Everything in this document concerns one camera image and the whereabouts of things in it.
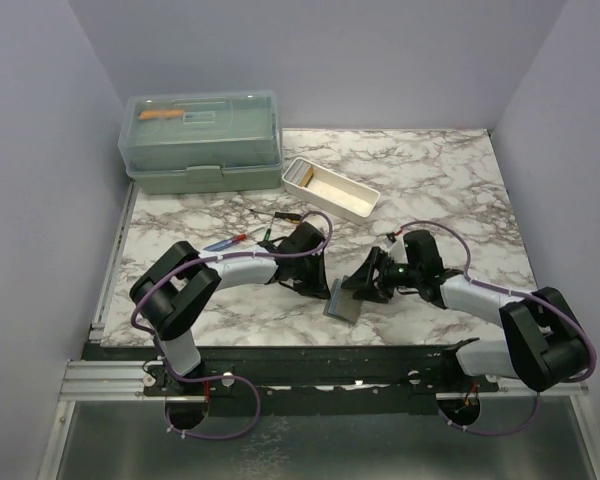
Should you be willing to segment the beige card holder wallet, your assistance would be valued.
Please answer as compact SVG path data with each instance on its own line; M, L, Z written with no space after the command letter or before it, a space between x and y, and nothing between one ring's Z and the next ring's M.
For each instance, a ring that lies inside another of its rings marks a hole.
M363 301L353 298L353 290L345 290L343 283L348 279L336 278L331 288L331 298L326 302L323 315L355 325L360 317Z

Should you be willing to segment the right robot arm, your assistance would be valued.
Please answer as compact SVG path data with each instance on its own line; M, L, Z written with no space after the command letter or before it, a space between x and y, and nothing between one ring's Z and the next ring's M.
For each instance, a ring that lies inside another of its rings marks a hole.
M406 232L402 241L405 262L375 247L341 288L357 301L383 304L398 291L415 293L440 309L499 327L501 340L466 340L453 348L452 360L439 370L447 389L460 392L476 377L492 375L519 379L544 392L559 383L578 382L594 368L591 342L558 290L514 291L447 268L426 229Z

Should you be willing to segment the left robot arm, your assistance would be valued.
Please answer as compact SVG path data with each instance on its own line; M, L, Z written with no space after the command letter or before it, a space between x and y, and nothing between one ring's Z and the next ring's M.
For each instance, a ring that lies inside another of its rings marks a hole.
M328 300L324 247L328 238L311 223L289 236L261 241L249 250L196 250L173 244L131 287L132 322L148 322L154 344L170 368L167 382L181 395L202 380L202 357L191 329L214 293L243 285L280 284L297 294Z

